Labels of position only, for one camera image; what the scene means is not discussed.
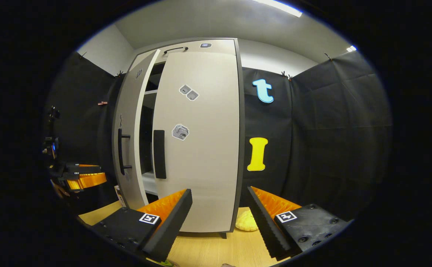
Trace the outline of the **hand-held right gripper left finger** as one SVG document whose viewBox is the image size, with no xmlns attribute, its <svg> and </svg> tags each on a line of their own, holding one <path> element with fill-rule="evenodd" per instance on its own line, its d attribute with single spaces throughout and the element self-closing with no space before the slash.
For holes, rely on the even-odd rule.
<svg viewBox="0 0 432 267">
<path fill-rule="evenodd" d="M 133 256 L 166 261 L 192 203 L 191 189 L 183 189 L 137 210 L 121 207 L 92 232 Z"/>
</svg>

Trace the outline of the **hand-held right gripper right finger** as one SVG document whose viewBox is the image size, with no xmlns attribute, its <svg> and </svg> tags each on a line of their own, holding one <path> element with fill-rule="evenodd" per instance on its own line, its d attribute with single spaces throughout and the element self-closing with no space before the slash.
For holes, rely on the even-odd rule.
<svg viewBox="0 0 432 267">
<path fill-rule="evenodd" d="M 247 202 L 270 257 L 301 257 L 351 224 L 316 204 L 305 206 L 248 186 Z"/>
</svg>

